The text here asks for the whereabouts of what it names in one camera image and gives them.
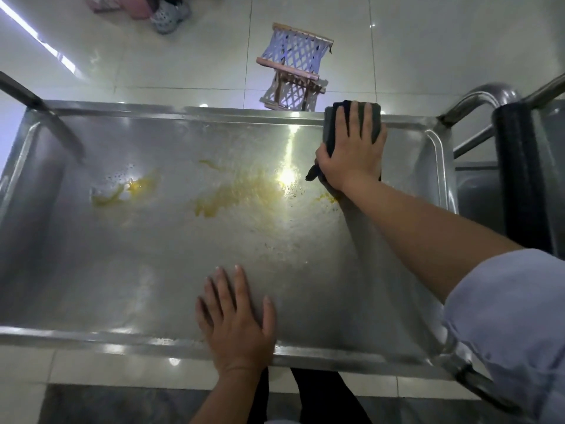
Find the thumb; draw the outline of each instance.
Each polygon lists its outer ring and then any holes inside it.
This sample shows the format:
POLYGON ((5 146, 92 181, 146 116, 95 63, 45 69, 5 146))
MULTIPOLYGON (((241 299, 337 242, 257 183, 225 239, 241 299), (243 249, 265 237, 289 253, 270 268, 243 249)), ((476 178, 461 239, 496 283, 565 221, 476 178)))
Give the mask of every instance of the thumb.
POLYGON ((318 161, 318 164, 322 167, 328 163, 329 159, 330 157, 325 143, 320 144, 320 147, 316 150, 316 160, 318 161))
POLYGON ((277 326, 277 316, 275 305, 272 300, 265 296, 263 299, 263 335, 275 341, 275 330, 277 326))

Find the hand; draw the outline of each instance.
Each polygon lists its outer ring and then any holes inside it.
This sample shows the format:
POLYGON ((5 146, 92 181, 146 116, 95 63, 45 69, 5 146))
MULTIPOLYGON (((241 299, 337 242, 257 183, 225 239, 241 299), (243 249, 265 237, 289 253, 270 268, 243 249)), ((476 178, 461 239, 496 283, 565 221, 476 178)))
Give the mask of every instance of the hand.
POLYGON ((216 285, 208 278, 204 292, 205 298, 199 297, 196 302, 196 320, 212 350, 220 378, 232 371, 248 371, 259 377, 275 351, 276 315, 271 300, 267 296, 263 299, 261 328, 251 313, 247 279, 241 266, 236 266, 235 306, 221 268, 216 270, 216 285))
POLYGON ((370 104, 365 104, 363 135, 359 129, 358 102, 351 103, 349 114, 349 135, 343 107, 335 114, 335 149, 332 157, 328 155, 325 143, 316 150, 316 160, 329 184, 342 191, 348 179, 355 173, 362 172, 380 176, 381 158, 386 142, 386 125, 381 125, 381 132, 373 144, 373 114, 370 104))

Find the rolled-up sleeve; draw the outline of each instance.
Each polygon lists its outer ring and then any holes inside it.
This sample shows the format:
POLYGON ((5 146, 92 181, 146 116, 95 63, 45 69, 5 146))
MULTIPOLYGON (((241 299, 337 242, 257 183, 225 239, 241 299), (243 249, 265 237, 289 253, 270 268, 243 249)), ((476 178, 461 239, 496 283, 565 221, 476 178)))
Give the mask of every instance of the rolled-up sleeve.
POLYGON ((451 292, 444 316, 502 396, 565 421, 565 262, 528 249, 493 257, 451 292))

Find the shoe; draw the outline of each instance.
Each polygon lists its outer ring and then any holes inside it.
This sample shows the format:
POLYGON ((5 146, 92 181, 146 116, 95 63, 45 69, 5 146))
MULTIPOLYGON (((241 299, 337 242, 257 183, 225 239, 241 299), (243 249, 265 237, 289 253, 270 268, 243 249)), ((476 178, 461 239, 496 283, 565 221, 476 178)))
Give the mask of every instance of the shoe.
POLYGON ((160 0, 157 12, 151 15, 151 23, 159 34, 170 34, 177 29, 180 22, 190 16, 188 4, 179 3, 177 6, 160 0))

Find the black rag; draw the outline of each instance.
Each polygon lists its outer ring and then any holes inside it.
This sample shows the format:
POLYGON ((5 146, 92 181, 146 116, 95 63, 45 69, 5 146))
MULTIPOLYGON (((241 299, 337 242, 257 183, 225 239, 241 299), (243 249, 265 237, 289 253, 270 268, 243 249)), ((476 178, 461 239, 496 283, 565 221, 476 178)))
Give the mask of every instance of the black rag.
MULTIPOLYGON (((381 106, 377 103, 359 103, 359 125, 362 131, 365 104, 370 104, 373 109, 373 130, 371 131, 371 141, 374 144, 377 140, 378 134, 381 132, 381 106)), ((324 110, 323 140, 330 157, 332 157, 333 150, 335 149, 335 114, 339 107, 343 107, 345 112, 345 123, 347 124, 349 134, 349 112, 351 109, 351 101, 345 100, 343 102, 334 103, 332 107, 326 107, 324 110)), ((320 177, 321 180, 325 180, 318 164, 314 164, 306 175, 306 181, 313 181, 318 177, 320 177)))

